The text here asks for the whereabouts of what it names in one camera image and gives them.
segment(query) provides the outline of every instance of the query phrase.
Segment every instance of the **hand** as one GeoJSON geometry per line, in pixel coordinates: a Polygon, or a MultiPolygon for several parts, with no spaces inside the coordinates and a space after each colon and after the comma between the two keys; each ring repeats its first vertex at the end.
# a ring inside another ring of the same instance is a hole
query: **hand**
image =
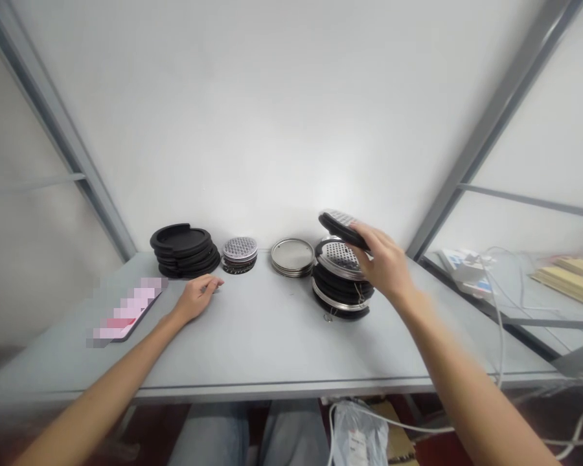
{"type": "Polygon", "coordinates": [[[362,223],[353,223],[350,227],[363,237],[374,256],[371,260],[364,250],[348,245],[373,286],[396,307],[418,293],[408,273],[406,254],[385,232],[362,223]]]}
{"type": "Polygon", "coordinates": [[[183,293],[179,297],[171,315],[176,316],[181,325],[185,325],[193,318],[201,315],[209,304],[216,288],[224,282],[221,278],[210,274],[201,275],[186,283],[183,293]]]}

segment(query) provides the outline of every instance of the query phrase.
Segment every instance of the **stack of filters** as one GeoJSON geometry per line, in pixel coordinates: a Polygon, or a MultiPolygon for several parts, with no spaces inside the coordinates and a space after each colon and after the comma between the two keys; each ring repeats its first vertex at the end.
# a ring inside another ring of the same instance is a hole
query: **stack of filters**
{"type": "Polygon", "coordinates": [[[332,316],[357,320],[369,314],[374,287],[365,280],[358,259],[339,238],[315,248],[312,286],[319,305],[332,316]]]}
{"type": "Polygon", "coordinates": [[[315,252],[313,247],[297,238],[285,238],[272,247],[272,267],[290,278],[307,276],[313,269],[315,252]]]}
{"type": "Polygon", "coordinates": [[[213,272],[220,264],[220,254],[210,234],[188,223],[161,228],[149,244],[160,273],[169,278],[196,278],[213,272]]]}
{"type": "Polygon", "coordinates": [[[222,269],[226,273],[232,275],[246,273],[257,262],[257,242],[247,236],[231,238],[222,248],[222,257],[222,269]]]}

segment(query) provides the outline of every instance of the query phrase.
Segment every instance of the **metal frame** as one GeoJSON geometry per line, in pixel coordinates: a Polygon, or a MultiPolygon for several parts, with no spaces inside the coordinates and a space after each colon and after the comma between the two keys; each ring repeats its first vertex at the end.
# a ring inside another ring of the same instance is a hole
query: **metal frame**
{"type": "Polygon", "coordinates": [[[458,189],[462,191],[471,191],[480,194],[486,194],[493,197],[500,197],[502,199],[508,199],[509,201],[515,201],[523,204],[534,205],[537,207],[543,207],[551,210],[557,210],[558,212],[565,212],[567,214],[573,214],[576,216],[583,217],[583,207],[571,206],[568,204],[556,203],[552,201],[545,201],[544,199],[538,199],[537,197],[529,197],[520,194],[512,194],[504,191],[491,190],[488,188],[482,188],[481,186],[474,186],[472,184],[460,183],[458,184],[458,189]]]}
{"type": "Polygon", "coordinates": [[[583,0],[549,0],[419,226],[406,254],[419,261],[544,68],[583,0]]]}
{"type": "Polygon", "coordinates": [[[119,256],[128,261],[136,253],[130,233],[30,38],[6,0],[0,0],[0,52],[69,171],[84,176],[76,185],[93,207],[119,256]]]}
{"type": "Polygon", "coordinates": [[[48,186],[56,186],[57,184],[72,183],[74,181],[81,181],[86,179],[82,173],[71,173],[69,175],[59,175],[55,177],[41,178],[35,180],[28,180],[15,186],[7,186],[0,188],[0,196],[18,194],[35,189],[46,188],[48,186]]]}
{"type": "MultiPolygon", "coordinates": [[[[431,267],[440,267],[432,260],[427,260],[425,254],[465,191],[583,217],[582,207],[470,184],[582,7],[583,0],[550,0],[544,4],[515,60],[408,247],[406,254],[411,259],[419,263],[427,262],[431,267]]],[[[483,311],[483,305],[479,305],[478,309],[483,311]]],[[[514,329],[520,326],[538,326],[583,330],[583,321],[578,320],[523,319],[503,316],[502,321],[504,325],[512,326],[514,329]]],[[[552,362],[558,370],[570,377],[583,375],[583,348],[565,356],[553,358],[552,362]]]]}

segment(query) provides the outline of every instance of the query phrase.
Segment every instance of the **white cable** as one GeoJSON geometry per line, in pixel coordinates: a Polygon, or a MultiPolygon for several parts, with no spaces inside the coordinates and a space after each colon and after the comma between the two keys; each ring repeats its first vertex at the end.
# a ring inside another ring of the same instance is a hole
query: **white cable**
{"type": "MultiPolygon", "coordinates": [[[[497,288],[499,288],[501,290],[501,292],[505,295],[505,297],[513,304],[515,305],[518,309],[520,309],[523,313],[525,313],[527,316],[531,317],[527,312],[524,311],[524,299],[525,299],[525,276],[524,276],[524,272],[523,272],[523,268],[520,264],[520,261],[518,260],[517,255],[515,255],[513,252],[504,249],[502,247],[499,246],[492,246],[488,249],[486,249],[484,251],[484,253],[480,254],[479,256],[479,262],[482,266],[482,269],[484,270],[484,273],[486,274],[486,277],[488,278],[488,286],[490,287],[490,292],[492,293],[492,298],[494,300],[494,305],[495,305],[495,310],[497,311],[497,322],[498,322],[498,327],[499,327],[499,351],[500,351],[500,356],[499,356],[499,370],[498,370],[498,377],[497,377],[497,388],[501,389],[501,386],[503,384],[503,372],[504,372],[504,364],[505,364],[505,330],[503,329],[503,320],[501,318],[501,312],[499,311],[499,306],[498,306],[498,302],[497,302],[497,295],[494,291],[494,288],[492,286],[492,280],[494,280],[495,284],[497,285],[497,288]],[[505,252],[507,252],[508,254],[510,254],[512,257],[514,257],[516,259],[516,263],[518,264],[518,269],[519,269],[519,274],[520,274],[520,281],[521,281],[521,291],[520,291],[520,295],[521,295],[521,305],[518,305],[516,302],[514,302],[508,295],[507,293],[501,288],[499,282],[496,280],[496,278],[494,278],[494,276],[492,276],[490,274],[490,272],[488,271],[488,269],[486,268],[486,265],[484,263],[484,259],[483,256],[484,254],[486,254],[488,251],[492,250],[492,249],[499,249],[499,250],[503,250],[505,252]]],[[[532,309],[532,310],[546,310],[546,311],[560,311],[559,309],[551,309],[551,308],[542,308],[542,307],[528,307],[528,309],[532,309]]],[[[335,409],[336,406],[338,406],[340,403],[333,403],[330,406],[330,409],[328,410],[328,424],[330,425],[330,454],[328,456],[328,466],[332,466],[332,456],[333,456],[333,451],[334,451],[334,429],[333,429],[333,422],[332,422],[332,414],[333,411],[335,409]]],[[[397,421],[392,421],[391,419],[387,419],[386,417],[380,416],[379,414],[374,413],[373,411],[370,411],[368,409],[362,408],[354,403],[351,403],[350,406],[352,406],[354,409],[356,409],[357,411],[361,411],[364,412],[370,416],[373,416],[377,419],[382,419],[383,421],[386,421],[389,424],[393,424],[396,425],[398,427],[404,428],[404,429],[408,429],[408,430],[415,430],[417,432],[425,432],[427,434],[445,434],[448,432],[454,432],[455,429],[453,427],[441,427],[441,428],[424,428],[424,427],[417,427],[417,426],[413,426],[413,425],[408,425],[408,424],[403,424],[397,421]]],[[[570,452],[574,449],[574,447],[578,447],[583,445],[583,439],[579,440],[578,437],[580,435],[580,432],[582,430],[583,427],[583,414],[581,415],[579,422],[577,423],[577,427],[575,429],[575,433],[573,435],[572,440],[569,441],[564,441],[564,440],[546,440],[543,439],[542,441],[548,445],[561,445],[561,446],[566,446],[566,449],[560,453],[557,456],[558,460],[562,460],[565,459],[568,454],[570,454],[570,452]]]]}
{"type": "MultiPolygon", "coordinates": [[[[334,452],[334,445],[335,445],[335,437],[334,437],[334,429],[332,426],[332,412],[334,411],[336,406],[341,405],[342,402],[338,402],[338,403],[333,403],[330,406],[330,409],[328,410],[328,423],[330,425],[330,454],[328,455],[328,464],[327,466],[331,466],[332,465],[332,455],[334,452]]],[[[424,428],[424,427],[417,427],[417,426],[411,426],[408,424],[403,424],[397,421],[392,421],[391,419],[387,419],[384,416],[381,416],[380,414],[376,414],[371,410],[365,409],[359,405],[357,405],[356,403],[350,402],[350,403],[346,403],[346,405],[352,407],[353,409],[360,411],[360,412],[364,412],[365,414],[369,414],[370,416],[375,417],[376,419],[381,419],[383,421],[386,421],[389,424],[393,424],[396,425],[398,427],[402,427],[404,429],[408,429],[408,430],[416,430],[417,432],[425,432],[425,433],[430,433],[430,434],[446,434],[447,432],[453,432],[455,429],[453,427],[441,427],[441,428],[424,428]]]]}
{"type": "Polygon", "coordinates": [[[488,286],[490,287],[490,292],[492,293],[492,299],[494,301],[494,309],[497,311],[497,322],[499,324],[499,376],[497,377],[497,388],[501,389],[501,385],[503,385],[503,365],[505,363],[505,330],[503,329],[503,319],[501,317],[501,311],[499,310],[499,304],[497,302],[497,295],[494,292],[494,287],[492,286],[491,275],[486,269],[486,264],[484,264],[484,257],[483,255],[486,254],[490,249],[486,249],[486,251],[479,256],[479,263],[481,264],[481,268],[484,270],[486,277],[488,278],[488,286]]]}
{"type": "Polygon", "coordinates": [[[555,458],[557,458],[557,460],[561,461],[567,458],[567,456],[572,452],[572,450],[575,449],[575,444],[574,442],[578,441],[578,438],[581,435],[581,430],[583,429],[583,414],[581,414],[581,417],[578,419],[578,423],[577,423],[577,427],[575,429],[575,433],[572,435],[572,443],[570,445],[568,445],[564,451],[562,451],[560,454],[558,454],[557,456],[555,456],[555,458]]]}

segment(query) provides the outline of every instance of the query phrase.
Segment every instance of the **leg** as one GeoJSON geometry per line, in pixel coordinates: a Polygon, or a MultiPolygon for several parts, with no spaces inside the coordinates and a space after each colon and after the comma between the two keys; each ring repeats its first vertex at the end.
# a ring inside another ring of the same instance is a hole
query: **leg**
{"type": "Polygon", "coordinates": [[[168,466],[244,466],[247,451],[245,404],[192,405],[168,466]]]}
{"type": "Polygon", "coordinates": [[[316,399],[273,401],[259,464],[324,466],[328,440],[316,399]]]}

